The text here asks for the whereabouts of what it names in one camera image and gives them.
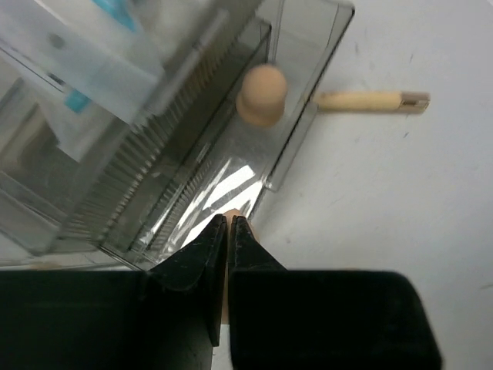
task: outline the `clear plastic container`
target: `clear plastic container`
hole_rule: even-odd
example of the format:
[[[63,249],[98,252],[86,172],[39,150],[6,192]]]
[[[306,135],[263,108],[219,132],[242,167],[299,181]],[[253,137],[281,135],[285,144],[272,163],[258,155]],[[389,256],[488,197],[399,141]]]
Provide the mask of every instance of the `clear plastic container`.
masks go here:
[[[32,256],[104,251],[148,269],[214,214],[238,208],[251,217],[263,192],[282,183],[317,111],[310,97],[354,13],[324,0],[266,0],[252,19],[259,3],[220,0],[228,21],[194,67],[170,64],[173,88],[156,90],[138,124],[114,119],[80,162],[17,82],[0,103],[0,130],[13,127],[0,146],[0,231]],[[263,62],[277,64],[290,87],[270,130],[235,110],[243,74]]]

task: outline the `white surface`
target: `white surface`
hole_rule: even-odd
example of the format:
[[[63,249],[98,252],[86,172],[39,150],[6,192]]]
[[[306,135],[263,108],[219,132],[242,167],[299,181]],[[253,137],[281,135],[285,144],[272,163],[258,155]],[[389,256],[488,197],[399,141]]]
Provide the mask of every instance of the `white surface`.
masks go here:
[[[424,90],[431,105],[423,116],[319,116],[254,226],[291,268],[406,274],[446,369],[491,369],[493,7],[354,3],[321,89]]]

